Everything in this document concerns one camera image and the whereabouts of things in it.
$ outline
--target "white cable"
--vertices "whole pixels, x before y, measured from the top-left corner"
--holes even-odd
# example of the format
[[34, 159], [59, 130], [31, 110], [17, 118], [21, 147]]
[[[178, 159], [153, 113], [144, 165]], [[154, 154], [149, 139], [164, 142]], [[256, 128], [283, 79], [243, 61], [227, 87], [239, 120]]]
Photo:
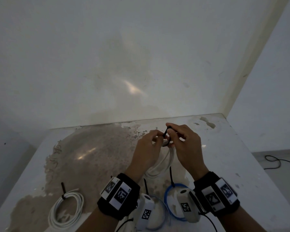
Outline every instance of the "white cable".
[[[163, 175], [166, 171], [168, 171], [168, 169], [170, 168], [170, 166], [172, 165], [173, 163], [173, 159], [174, 159], [174, 155], [175, 155], [175, 148], [174, 147], [170, 147], [169, 148], [169, 151], [167, 152], [167, 154], [165, 155], [165, 157], [163, 158], [162, 161], [160, 161], [159, 164], [157, 164], [154, 168], [152, 169], [149, 169], [146, 171], [145, 173], [145, 176], [149, 179], [153, 179], [153, 178], [157, 178], [157, 177], [160, 177], [161, 175]], [[160, 165], [165, 161], [165, 159], [169, 156], [169, 163], [168, 165], [163, 168], [159, 173], [157, 174], [154, 174], [153, 172], [158, 168], [160, 167]]]
[[82, 209], [83, 209], [83, 205], [84, 205], [84, 197], [80, 193], [78, 193], [77, 191], [78, 191], [78, 189], [71, 190], [69, 192], [66, 192], [63, 195], [65, 198], [74, 197], [76, 199], [76, 202], [77, 202], [77, 208], [76, 208], [75, 215], [69, 221], [61, 223], [61, 222], [58, 222], [56, 219], [56, 211], [63, 201], [62, 197], [60, 197], [57, 200], [57, 202], [54, 204], [54, 206], [51, 208], [51, 210], [48, 214], [48, 224], [52, 229], [65, 230], [65, 229], [73, 226], [81, 217]]

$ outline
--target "table surface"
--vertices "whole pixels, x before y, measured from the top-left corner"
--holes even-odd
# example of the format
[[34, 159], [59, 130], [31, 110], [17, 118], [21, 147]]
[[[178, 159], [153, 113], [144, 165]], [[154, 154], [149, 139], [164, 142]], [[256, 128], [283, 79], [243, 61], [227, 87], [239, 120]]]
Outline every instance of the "table surface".
[[[223, 177], [237, 191], [242, 207], [266, 230], [290, 228], [290, 205], [255, 160], [236, 132], [221, 114], [177, 117], [52, 130], [42, 142], [11, 193], [0, 208], [0, 231], [51, 231], [47, 215], [66, 190], [80, 188], [85, 197], [83, 215], [75, 231], [96, 207], [99, 191], [110, 176], [123, 172], [132, 159], [136, 142], [152, 129], [165, 131], [166, 122], [186, 124], [202, 140], [204, 161], [209, 170]], [[167, 151], [162, 148], [161, 156]], [[172, 164], [173, 180], [193, 188], [193, 179], [177, 157]], [[163, 198], [170, 185], [166, 172], [161, 178], [148, 179], [150, 194]], [[141, 192], [145, 193], [143, 182]], [[168, 196], [171, 210], [182, 216], [176, 199], [178, 189]], [[73, 215], [75, 202], [67, 201], [60, 209], [62, 220]], [[209, 214], [218, 231], [220, 222]], [[204, 217], [191, 224], [172, 219], [161, 231], [213, 231]]]

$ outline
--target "wrist-mounted device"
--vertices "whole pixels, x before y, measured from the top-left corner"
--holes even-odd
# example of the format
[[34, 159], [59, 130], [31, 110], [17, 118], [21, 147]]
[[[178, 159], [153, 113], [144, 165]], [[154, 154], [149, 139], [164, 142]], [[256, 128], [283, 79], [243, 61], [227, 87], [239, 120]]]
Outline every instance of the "wrist-mounted device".
[[140, 186], [121, 173], [101, 191], [98, 207], [103, 214], [122, 220], [137, 207], [139, 193]]
[[237, 193], [223, 178], [213, 172], [208, 172], [195, 181], [194, 186], [194, 194], [190, 192], [189, 195], [201, 215], [211, 212], [214, 216], [220, 217], [235, 212], [240, 206]]

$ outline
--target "left hand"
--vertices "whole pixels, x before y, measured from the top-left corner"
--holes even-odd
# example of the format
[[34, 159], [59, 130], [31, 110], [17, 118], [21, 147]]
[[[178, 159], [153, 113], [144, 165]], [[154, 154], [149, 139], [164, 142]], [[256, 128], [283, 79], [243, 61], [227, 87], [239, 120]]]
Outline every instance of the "left hand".
[[163, 144], [162, 136], [163, 132], [151, 130], [138, 140], [131, 164], [125, 172], [136, 183], [139, 182], [144, 173], [158, 160]]

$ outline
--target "blue cable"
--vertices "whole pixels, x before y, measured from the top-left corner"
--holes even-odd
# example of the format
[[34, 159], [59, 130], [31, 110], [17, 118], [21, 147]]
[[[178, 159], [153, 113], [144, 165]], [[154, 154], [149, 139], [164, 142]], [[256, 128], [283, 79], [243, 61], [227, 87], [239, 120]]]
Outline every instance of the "blue cable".
[[[181, 184], [181, 183], [175, 183], [175, 187], [184, 187], [184, 188], [188, 188], [188, 186], [186, 186], [186, 185], [184, 185], [184, 184]], [[170, 185], [170, 186], [166, 189], [166, 191], [165, 191], [165, 193], [164, 193], [164, 203], [165, 203], [165, 205], [166, 205], [166, 207], [167, 207], [167, 209], [168, 209], [170, 215], [172, 215], [174, 218], [176, 218], [176, 219], [179, 220], [179, 221], [186, 222], [186, 221], [187, 221], [186, 218], [175, 216], [175, 215], [171, 212], [171, 210], [170, 210], [170, 208], [169, 208], [169, 206], [168, 206], [167, 197], [168, 197], [168, 193], [169, 193], [169, 191], [170, 191], [172, 188], [173, 188], [173, 186]]]

